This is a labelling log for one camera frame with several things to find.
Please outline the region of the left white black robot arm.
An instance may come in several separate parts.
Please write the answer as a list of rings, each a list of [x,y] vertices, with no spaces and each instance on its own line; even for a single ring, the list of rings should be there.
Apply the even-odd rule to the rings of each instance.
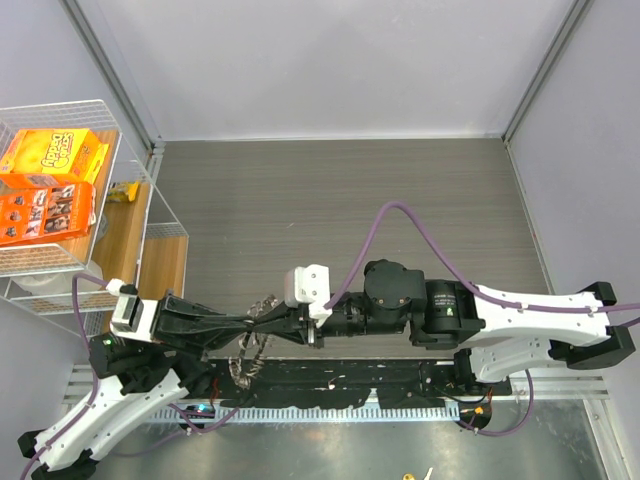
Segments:
[[[218,313],[174,295],[116,292],[109,331],[85,341],[92,387],[61,420],[18,439],[31,479],[88,479],[97,464],[156,411],[203,398],[216,375],[206,354],[245,333],[246,316]]]

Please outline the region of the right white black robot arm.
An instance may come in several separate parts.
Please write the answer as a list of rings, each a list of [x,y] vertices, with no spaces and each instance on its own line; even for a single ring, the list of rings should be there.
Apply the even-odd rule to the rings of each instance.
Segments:
[[[597,282],[577,294],[520,294],[428,280],[389,260],[369,262],[360,292],[330,307],[328,270],[297,267],[283,302],[256,321],[256,331],[318,347],[327,337],[408,333],[411,344],[454,354],[455,387],[473,394],[530,368],[563,363],[572,370],[620,364],[636,347],[625,326],[610,323],[611,286]]]

